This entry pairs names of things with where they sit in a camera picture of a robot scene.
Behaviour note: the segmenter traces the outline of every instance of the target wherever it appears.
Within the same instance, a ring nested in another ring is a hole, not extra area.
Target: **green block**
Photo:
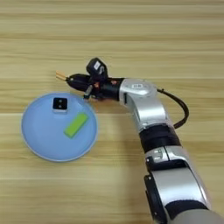
[[[85,113],[79,113],[73,121],[66,127],[64,133],[68,137],[73,137],[77,131],[83,126],[83,124],[87,121],[88,116]]]

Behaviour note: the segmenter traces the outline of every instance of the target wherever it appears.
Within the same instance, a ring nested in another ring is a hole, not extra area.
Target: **black square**
[[[53,98],[53,109],[67,110],[67,98]]]

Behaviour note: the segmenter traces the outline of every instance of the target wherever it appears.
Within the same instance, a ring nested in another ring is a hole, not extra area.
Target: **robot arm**
[[[85,92],[84,98],[114,99],[133,115],[149,172],[144,182],[154,221],[224,223],[218,214],[210,211],[206,188],[157,98],[157,88],[145,80],[109,78],[106,65],[99,59],[92,59],[87,71],[90,75],[74,74],[65,81],[70,87]]]

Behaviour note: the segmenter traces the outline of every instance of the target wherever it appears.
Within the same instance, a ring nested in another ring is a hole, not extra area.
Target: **light blue plate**
[[[53,98],[67,98],[67,112],[53,112]],[[69,138],[64,130],[80,113],[88,119],[80,130]],[[22,134],[26,144],[39,157],[66,162],[83,156],[94,145],[97,138],[97,119],[92,108],[79,96],[69,93],[53,93],[41,96],[24,112]]]

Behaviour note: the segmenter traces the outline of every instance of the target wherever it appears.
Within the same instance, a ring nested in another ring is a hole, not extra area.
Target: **wooden table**
[[[177,132],[224,215],[223,38],[223,0],[0,0],[0,222],[151,223],[143,150],[117,102],[92,101],[100,134],[77,161],[47,162],[20,135],[31,101],[71,90],[55,70],[85,73],[95,56],[111,76],[148,79],[189,105]]]

